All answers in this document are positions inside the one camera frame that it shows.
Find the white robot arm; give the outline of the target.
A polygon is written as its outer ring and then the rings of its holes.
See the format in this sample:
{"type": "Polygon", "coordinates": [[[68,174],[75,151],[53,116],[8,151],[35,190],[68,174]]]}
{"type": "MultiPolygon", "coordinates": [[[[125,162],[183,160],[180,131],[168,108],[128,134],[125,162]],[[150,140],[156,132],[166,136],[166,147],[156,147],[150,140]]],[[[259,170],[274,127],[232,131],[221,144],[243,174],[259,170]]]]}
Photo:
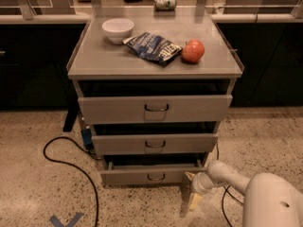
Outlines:
{"type": "Polygon", "coordinates": [[[216,160],[204,171],[186,176],[191,181],[190,210],[212,188],[230,185],[244,197],[242,227],[303,227],[303,194],[273,173],[248,178],[216,160]]]}

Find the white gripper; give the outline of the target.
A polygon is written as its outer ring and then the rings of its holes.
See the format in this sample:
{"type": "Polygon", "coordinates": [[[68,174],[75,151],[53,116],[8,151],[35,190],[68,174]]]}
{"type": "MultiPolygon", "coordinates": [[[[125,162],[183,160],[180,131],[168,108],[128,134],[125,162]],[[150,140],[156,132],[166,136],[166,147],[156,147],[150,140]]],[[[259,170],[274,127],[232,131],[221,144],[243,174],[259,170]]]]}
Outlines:
{"type": "Polygon", "coordinates": [[[195,210],[203,199],[203,194],[208,193],[213,187],[214,183],[205,172],[191,173],[186,172],[185,175],[191,181],[191,190],[188,202],[188,210],[195,210]]]}

